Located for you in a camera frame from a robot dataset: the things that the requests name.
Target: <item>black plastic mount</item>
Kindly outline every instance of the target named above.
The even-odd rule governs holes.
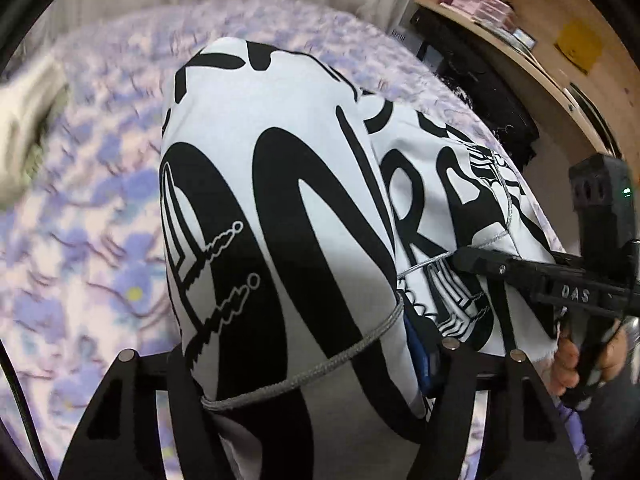
[[[406,310],[420,338],[429,338],[423,341],[425,350],[439,353],[440,368],[434,381],[435,408],[408,480],[459,477],[479,390],[489,391],[489,403],[478,480],[580,478],[559,414],[524,354],[518,354],[519,360],[479,354],[457,341],[455,349],[446,348],[433,322],[411,311]],[[157,390],[169,391],[184,478],[232,480],[222,443],[202,409],[180,348],[142,358],[133,350],[120,353],[84,412],[60,480],[164,479]]]
[[[553,253],[555,264],[523,260],[499,251],[459,248],[449,259],[457,270],[504,280],[530,304],[581,308],[594,316],[640,317],[640,288],[628,288],[581,267],[582,259]]]
[[[408,306],[418,336],[439,334],[431,319]],[[424,342],[439,352],[435,405],[408,480],[456,480],[471,430],[476,392],[487,391],[484,437],[476,480],[580,479],[558,410],[524,352],[481,354],[452,338]]]
[[[597,153],[569,169],[582,267],[627,285],[638,273],[632,177],[624,160]]]
[[[122,351],[90,401],[59,480],[163,480],[156,391],[169,391],[174,441],[187,480],[234,480],[182,351],[140,357]]]

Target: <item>pink box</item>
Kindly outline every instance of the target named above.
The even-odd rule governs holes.
[[[473,14],[480,8],[481,4],[482,2],[480,0],[453,0],[451,7]]]
[[[495,16],[494,14],[484,12],[482,9],[478,9],[474,13],[474,17],[479,20],[487,20],[488,22],[493,23],[495,27],[503,28],[509,32],[516,30],[512,17],[507,14],[499,14],[498,16]]]
[[[503,12],[505,14],[513,12],[513,9],[511,9],[510,6],[508,6],[504,2],[501,2],[500,0],[482,0],[482,2],[489,6],[494,7],[495,9],[500,10],[500,12]]]
[[[498,10],[495,7],[492,7],[491,5],[486,4],[484,2],[480,2],[480,6],[478,7],[478,10],[482,10],[482,12],[490,14],[496,20],[501,20],[502,17],[506,15],[505,12],[502,12],[501,10]]]

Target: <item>stack of boxes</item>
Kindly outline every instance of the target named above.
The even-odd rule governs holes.
[[[487,21],[509,32],[516,30],[513,9],[500,0],[453,0],[450,6],[468,18]]]

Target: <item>black and white patterned fabric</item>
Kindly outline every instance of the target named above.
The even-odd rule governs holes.
[[[553,351],[515,290],[442,258],[550,261],[513,171],[461,132],[223,38],[177,72],[162,136],[182,350],[246,480],[406,477],[426,413],[398,287],[473,348]]]

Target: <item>yellow sticker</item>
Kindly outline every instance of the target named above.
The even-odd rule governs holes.
[[[573,20],[560,32],[556,48],[587,74],[602,54],[602,40],[583,22]]]

